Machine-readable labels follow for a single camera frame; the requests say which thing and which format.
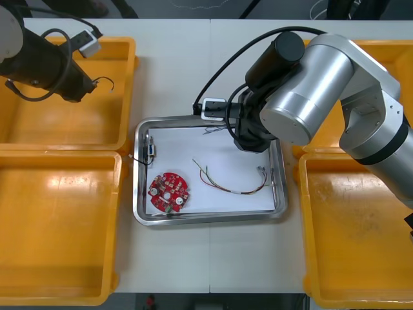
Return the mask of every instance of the white connector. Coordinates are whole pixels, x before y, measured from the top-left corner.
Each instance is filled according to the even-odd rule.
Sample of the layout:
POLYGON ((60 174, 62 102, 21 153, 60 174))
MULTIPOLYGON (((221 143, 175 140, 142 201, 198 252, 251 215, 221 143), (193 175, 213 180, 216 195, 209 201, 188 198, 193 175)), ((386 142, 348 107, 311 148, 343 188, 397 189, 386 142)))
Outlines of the white connector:
POLYGON ((90 56, 93 56, 94 54, 96 54, 100 49, 101 49, 101 45, 99 43, 99 41, 96 39, 96 37, 87 29, 85 29, 84 31, 86 31, 88 33, 88 35, 90 35, 90 37, 92 38, 91 42, 83 45, 81 48, 79 48, 79 52, 80 54, 82 54, 82 56, 84 58, 88 58, 90 56))

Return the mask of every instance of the stainless steel tray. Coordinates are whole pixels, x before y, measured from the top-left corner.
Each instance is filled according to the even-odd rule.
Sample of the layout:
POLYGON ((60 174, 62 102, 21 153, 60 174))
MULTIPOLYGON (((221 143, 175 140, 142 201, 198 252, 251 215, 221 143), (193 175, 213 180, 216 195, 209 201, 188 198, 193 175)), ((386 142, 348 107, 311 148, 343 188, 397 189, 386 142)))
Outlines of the stainless steel tray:
MULTIPOLYGON (((147 154, 148 131, 154 128, 188 128, 222 125, 207 121, 199 116, 172 116, 167 118, 144 119, 135 132, 135 158, 143 161, 147 154)), ((146 213, 146 166, 134 161, 133 211, 135 218, 143 225, 176 225, 186 223, 233 222, 243 220, 265 220, 280 218, 288 207, 287 185, 283 153, 279 140, 273 141, 269 150, 272 192, 275 209, 273 211, 248 212, 208 212, 208 213, 146 213)))

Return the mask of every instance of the table surface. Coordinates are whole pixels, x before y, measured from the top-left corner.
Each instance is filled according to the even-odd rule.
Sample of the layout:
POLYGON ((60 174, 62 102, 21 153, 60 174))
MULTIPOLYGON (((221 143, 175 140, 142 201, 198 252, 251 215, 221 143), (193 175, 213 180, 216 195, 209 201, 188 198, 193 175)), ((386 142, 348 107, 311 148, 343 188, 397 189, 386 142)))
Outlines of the table surface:
MULTIPOLYGON (((136 41, 130 137, 147 117, 192 113, 208 78, 256 36, 282 26, 311 26, 350 39, 413 39, 413 21, 90 20, 106 36, 136 41)), ((40 34, 59 27, 70 36, 84 25, 68 19, 26 19, 40 34)), ((304 38, 310 35, 301 34, 304 38)), ((206 96, 227 98, 270 39, 251 48, 211 86, 206 96)), ((289 210, 283 220, 145 227, 132 214, 132 179, 123 185, 117 232, 117 292, 302 293, 305 275, 296 164, 283 145, 289 210)))

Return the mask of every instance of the yellow tray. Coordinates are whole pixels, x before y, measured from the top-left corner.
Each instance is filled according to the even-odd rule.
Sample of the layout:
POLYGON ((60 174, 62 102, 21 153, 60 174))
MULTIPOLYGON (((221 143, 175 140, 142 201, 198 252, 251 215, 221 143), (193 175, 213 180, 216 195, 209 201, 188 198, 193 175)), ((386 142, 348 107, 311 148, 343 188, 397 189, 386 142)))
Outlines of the yellow tray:
POLYGON ((0 305, 99 305, 116 285, 116 152, 0 152, 0 305))
MULTIPOLYGON (((359 47, 379 61, 401 84, 400 102, 408 120, 413 123, 413 41, 356 41, 359 47)), ((294 145, 299 158, 308 152, 343 152, 339 139, 344 131, 341 104, 338 101, 310 144, 294 145)))
MULTIPOLYGON (((51 42, 63 43, 52 38, 51 42)), ((127 132, 135 65, 135 41, 127 37, 102 37, 102 49, 77 64, 92 78, 107 76, 82 102, 70 103, 59 95, 41 102, 17 97, 0 78, 0 150, 128 150, 127 132)), ((44 90, 17 84, 22 93, 38 97, 44 90)))
POLYGON ((307 277, 323 308, 412 309, 411 213, 346 154, 299 160, 307 277))

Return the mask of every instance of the circuit board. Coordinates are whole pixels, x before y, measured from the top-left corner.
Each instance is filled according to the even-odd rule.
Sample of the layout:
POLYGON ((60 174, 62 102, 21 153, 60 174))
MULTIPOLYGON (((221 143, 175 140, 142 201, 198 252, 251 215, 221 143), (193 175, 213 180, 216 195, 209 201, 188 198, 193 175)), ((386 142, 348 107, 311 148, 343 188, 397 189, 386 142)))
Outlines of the circuit board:
POLYGON ((188 185, 176 173, 166 172, 156 176, 149 186, 150 202, 156 209, 171 213, 179 212, 188 200, 188 185))

